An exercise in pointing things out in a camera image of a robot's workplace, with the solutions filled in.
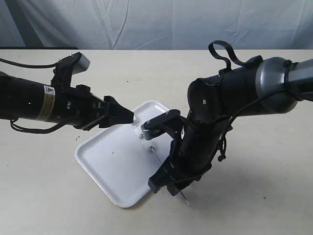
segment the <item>plastic tray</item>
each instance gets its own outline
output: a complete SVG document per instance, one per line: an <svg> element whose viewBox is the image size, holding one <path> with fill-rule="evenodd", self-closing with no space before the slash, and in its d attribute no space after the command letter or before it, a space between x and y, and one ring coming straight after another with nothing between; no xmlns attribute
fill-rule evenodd
<svg viewBox="0 0 313 235"><path fill-rule="evenodd" d="M150 191L149 177L167 158L171 138L164 134L153 139L155 154L135 129L168 110L157 101L147 101L134 110L133 124L107 128L76 149L76 160L115 205L131 207Z"/></svg>

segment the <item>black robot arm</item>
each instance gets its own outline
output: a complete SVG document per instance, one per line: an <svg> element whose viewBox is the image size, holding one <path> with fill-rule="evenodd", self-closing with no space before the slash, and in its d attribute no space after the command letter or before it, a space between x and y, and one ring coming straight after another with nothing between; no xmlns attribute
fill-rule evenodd
<svg viewBox="0 0 313 235"><path fill-rule="evenodd" d="M228 58L220 56L214 44L223 46L240 68L231 69ZM223 41L209 45L214 58L224 60L226 68L218 75L198 78L188 88L187 118L170 110L142 125L145 139L168 133L173 141L169 156L149 179L154 193L167 186L174 196L211 168L217 151L219 161L226 158L226 133L236 117L284 114L298 101L312 101L313 60L292 63L280 57L263 60L256 56L242 62Z"/></svg>
<svg viewBox="0 0 313 235"><path fill-rule="evenodd" d="M20 132L47 134L64 125L90 130L115 124L132 123L132 111L119 105L111 96L95 97L90 87L71 87L73 74L89 67L89 60L80 52L50 66L28 66L1 59L24 68L54 67L50 85L9 76L0 72L0 119L10 120L11 127ZM15 124L19 118L57 123L49 129L29 129Z"/></svg>

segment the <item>white table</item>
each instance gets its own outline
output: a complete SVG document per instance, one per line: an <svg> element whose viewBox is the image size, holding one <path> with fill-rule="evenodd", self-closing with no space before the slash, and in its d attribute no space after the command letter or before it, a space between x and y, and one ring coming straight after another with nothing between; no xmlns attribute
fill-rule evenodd
<svg viewBox="0 0 313 235"><path fill-rule="evenodd" d="M47 64L73 51L0 50L0 57ZM90 68L73 76L97 96L112 95L133 109L158 100L183 115L187 88L224 68L208 51L83 51ZM313 58L312 51L237 51L247 60ZM49 84L52 70L0 64L0 71ZM67 126L49 135L11 130L0 120L0 233L16 234L312 234L313 104L287 115L242 117L228 134L227 159L215 159L202 180L184 190L191 204L163 188L132 209L120 209L74 158L76 147L100 130ZM19 120L28 127L49 123Z"/></svg>

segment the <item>white backdrop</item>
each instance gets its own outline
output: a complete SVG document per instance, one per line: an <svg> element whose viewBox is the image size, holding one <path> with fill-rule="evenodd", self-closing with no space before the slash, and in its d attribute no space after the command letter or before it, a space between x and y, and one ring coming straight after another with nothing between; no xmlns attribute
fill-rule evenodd
<svg viewBox="0 0 313 235"><path fill-rule="evenodd" d="M312 0L18 3L46 47L206 49L208 43L219 39L237 49L313 48Z"/></svg>

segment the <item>yellow label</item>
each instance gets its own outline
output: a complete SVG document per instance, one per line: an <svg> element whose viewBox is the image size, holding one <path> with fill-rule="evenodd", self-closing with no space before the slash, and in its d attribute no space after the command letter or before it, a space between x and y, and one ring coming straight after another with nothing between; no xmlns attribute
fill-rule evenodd
<svg viewBox="0 0 313 235"><path fill-rule="evenodd" d="M53 87L44 85L45 96L44 102L41 107L40 113L38 114L37 120L47 121L50 117L54 103L55 103L55 90Z"/></svg>

